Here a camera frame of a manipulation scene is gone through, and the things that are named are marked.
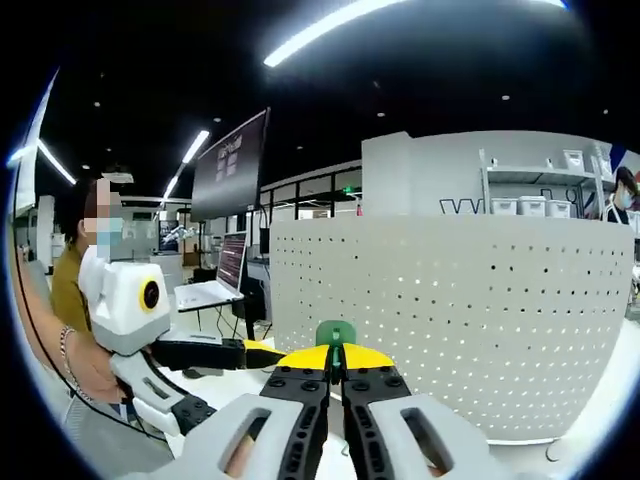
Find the person's left hand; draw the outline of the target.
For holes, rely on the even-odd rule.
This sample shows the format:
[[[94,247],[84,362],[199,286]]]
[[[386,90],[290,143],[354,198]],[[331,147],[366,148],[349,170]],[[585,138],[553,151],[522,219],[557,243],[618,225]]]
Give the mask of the person's left hand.
[[[92,336],[71,331],[65,337],[65,359],[71,377],[91,399],[118,404],[124,392],[110,367],[111,355]]]

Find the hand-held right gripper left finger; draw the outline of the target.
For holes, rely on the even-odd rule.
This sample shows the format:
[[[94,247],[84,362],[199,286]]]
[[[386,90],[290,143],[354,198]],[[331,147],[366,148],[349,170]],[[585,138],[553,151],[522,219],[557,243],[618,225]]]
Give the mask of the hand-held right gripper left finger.
[[[313,479],[328,437],[330,347],[283,357],[258,394],[220,410],[194,395],[169,407],[181,455],[146,479]]]

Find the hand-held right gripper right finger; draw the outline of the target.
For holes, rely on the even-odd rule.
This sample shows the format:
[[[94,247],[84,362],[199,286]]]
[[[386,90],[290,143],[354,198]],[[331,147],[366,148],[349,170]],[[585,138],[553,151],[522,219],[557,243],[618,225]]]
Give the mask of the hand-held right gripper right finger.
[[[501,479],[485,435],[427,394],[390,357],[341,347],[344,435],[360,479]]]

